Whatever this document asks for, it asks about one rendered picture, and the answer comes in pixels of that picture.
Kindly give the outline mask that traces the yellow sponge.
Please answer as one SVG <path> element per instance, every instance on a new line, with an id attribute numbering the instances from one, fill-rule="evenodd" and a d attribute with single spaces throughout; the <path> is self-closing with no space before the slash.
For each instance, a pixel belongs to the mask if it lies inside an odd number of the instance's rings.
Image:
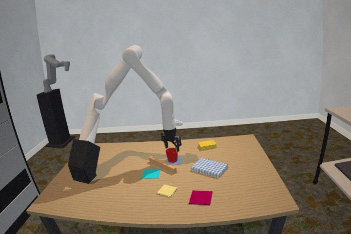
<path id="1" fill-rule="evenodd" d="M 216 143 L 214 140 L 209 140 L 209 141 L 204 141 L 204 142 L 199 142 L 198 146 L 200 150 L 208 150 L 208 149 L 213 149 L 216 148 Z"/>

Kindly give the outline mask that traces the pale yellow sticky-note pad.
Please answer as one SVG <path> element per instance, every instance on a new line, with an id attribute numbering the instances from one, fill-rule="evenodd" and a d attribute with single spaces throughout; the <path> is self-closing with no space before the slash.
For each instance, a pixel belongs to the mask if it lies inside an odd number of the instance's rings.
<path id="1" fill-rule="evenodd" d="M 171 197 L 174 192 L 177 190 L 177 187 L 169 186 L 169 185 L 163 185 L 161 189 L 157 192 L 159 195 Z"/>

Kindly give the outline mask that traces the red cup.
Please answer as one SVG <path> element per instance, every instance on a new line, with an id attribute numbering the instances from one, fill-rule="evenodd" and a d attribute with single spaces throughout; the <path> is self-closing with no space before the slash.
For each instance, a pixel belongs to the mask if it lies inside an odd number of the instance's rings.
<path id="1" fill-rule="evenodd" d="M 177 161 L 177 153 L 176 153 L 176 148 L 168 148 L 166 150 L 166 155 L 167 155 L 168 161 L 169 162 L 176 162 Z"/>

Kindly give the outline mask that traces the dark red square coaster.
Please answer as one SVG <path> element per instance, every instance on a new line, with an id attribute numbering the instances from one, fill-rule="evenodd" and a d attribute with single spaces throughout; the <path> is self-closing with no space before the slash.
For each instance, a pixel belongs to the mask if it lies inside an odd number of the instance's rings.
<path id="1" fill-rule="evenodd" d="M 192 191 L 189 204 L 210 205 L 212 193 L 212 191 Z"/>

